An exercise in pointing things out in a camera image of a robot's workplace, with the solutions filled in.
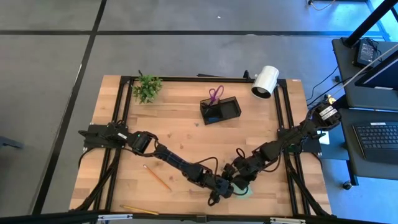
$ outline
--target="pencil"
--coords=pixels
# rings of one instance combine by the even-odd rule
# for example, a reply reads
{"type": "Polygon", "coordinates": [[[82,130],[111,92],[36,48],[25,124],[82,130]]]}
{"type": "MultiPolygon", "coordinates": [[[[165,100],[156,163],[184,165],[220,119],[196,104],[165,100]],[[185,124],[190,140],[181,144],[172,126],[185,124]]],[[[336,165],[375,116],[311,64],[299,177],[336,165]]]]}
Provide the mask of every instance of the pencil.
{"type": "Polygon", "coordinates": [[[159,214],[159,213],[157,213],[157,212],[152,212],[152,211],[148,211],[148,210],[144,210],[144,209],[139,209],[139,208],[133,208],[133,207],[127,206],[127,205],[120,205],[120,207],[129,209],[129,210],[138,211],[138,212],[144,212],[144,213],[148,213],[148,214],[153,214],[153,215],[158,215],[158,214],[159,214]]]}
{"type": "Polygon", "coordinates": [[[149,172],[152,176],[154,176],[165,188],[167,188],[167,189],[169,189],[170,191],[172,191],[172,189],[171,189],[169,186],[167,186],[167,184],[166,184],[165,182],[163,182],[162,179],[160,179],[158,176],[156,176],[156,174],[155,174],[154,172],[152,172],[151,169],[150,169],[149,167],[147,167],[145,164],[144,164],[144,168],[147,169],[148,172],[149,172]]]}

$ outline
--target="purple scissors handle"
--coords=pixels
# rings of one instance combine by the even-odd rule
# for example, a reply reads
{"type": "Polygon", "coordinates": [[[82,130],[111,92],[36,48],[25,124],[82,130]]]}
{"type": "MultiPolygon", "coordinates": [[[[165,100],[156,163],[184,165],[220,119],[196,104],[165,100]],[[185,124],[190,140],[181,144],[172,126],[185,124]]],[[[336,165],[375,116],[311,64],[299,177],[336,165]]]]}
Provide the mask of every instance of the purple scissors handle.
{"type": "Polygon", "coordinates": [[[220,85],[217,90],[211,88],[209,89],[209,94],[210,94],[210,103],[209,106],[213,105],[213,103],[217,100],[219,100],[219,98],[223,95],[224,93],[224,86],[220,85]]]}

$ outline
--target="green plant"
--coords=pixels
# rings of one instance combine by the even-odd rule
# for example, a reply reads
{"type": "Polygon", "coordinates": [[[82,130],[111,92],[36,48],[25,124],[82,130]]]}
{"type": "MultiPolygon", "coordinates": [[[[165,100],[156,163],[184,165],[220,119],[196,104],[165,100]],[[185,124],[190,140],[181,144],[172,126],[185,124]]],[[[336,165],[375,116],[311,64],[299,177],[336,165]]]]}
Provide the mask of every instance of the green plant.
{"type": "Polygon", "coordinates": [[[138,81],[140,86],[134,86],[132,89],[132,95],[139,99],[139,103],[153,103],[157,93],[162,89],[162,80],[159,77],[152,75],[142,75],[139,71],[140,77],[138,81]]]}

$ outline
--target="black pen holder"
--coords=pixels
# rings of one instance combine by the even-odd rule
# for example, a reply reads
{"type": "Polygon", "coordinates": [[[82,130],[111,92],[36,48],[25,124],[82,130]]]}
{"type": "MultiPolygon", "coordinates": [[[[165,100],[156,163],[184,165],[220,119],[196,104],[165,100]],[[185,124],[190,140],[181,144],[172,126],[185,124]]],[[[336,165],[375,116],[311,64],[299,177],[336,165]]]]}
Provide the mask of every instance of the black pen holder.
{"type": "Polygon", "coordinates": [[[235,96],[217,100],[211,106],[209,104],[210,99],[200,102],[200,112],[205,125],[236,118],[242,113],[235,96]]]}

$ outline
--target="gray floor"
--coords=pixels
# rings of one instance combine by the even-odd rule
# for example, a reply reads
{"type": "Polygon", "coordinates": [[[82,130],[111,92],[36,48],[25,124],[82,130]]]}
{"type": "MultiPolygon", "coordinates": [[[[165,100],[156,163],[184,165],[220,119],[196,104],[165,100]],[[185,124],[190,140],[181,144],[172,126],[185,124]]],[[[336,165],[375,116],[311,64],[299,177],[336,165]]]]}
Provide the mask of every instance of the gray floor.
{"type": "MultiPolygon", "coordinates": [[[[325,4],[317,2],[319,7],[325,4]]],[[[0,29],[90,30],[99,5],[94,0],[3,0],[0,29]]],[[[99,29],[349,31],[369,13],[366,4],[353,2],[337,2],[318,12],[306,7],[305,1],[288,0],[109,0],[99,29]]],[[[388,18],[383,20],[389,31],[394,23],[388,18]]],[[[397,38],[394,32],[390,35],[397,38]]],[[[131,75],[141,69],[154,75],[207,73],[241,77],[246,69],[254,74],[264,65],[273,65],[280,70],[281,78],[301,79],[309,97],[312,86],[336,67],[331,40],[228,35],[97,36],[44,212],[68,209],[82,150],[83,139],[77,131],[85,129],[91,120],[103,75],[131,75]]],[[[87,41],[87,36],[0,35],[0,136],[26,145],[21,150],[0,149],[0,217],[29,213],[87,41]]],[[[327,80],[315,95],[332,84],[327,80]]],[[[345,191],[340,187],[348,180],[345,162],[324,161],[324,172],[334,214],[398,222],[394,205],[398,182],[360,179],[360,186],[345,191]]]]}

